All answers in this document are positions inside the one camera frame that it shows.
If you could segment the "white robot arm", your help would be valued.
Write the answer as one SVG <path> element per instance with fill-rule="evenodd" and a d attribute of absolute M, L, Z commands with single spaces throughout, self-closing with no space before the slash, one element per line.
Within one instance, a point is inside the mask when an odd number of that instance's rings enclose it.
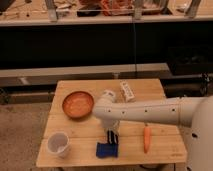
<path fill-rule="evenodd" d="M 187 171 L 213 171 L 213 96 L 118 103 L 115 93 L 105 90 L 92 113 L 105 130 L 116 130 L 119 121 L 190 127 Z"/>

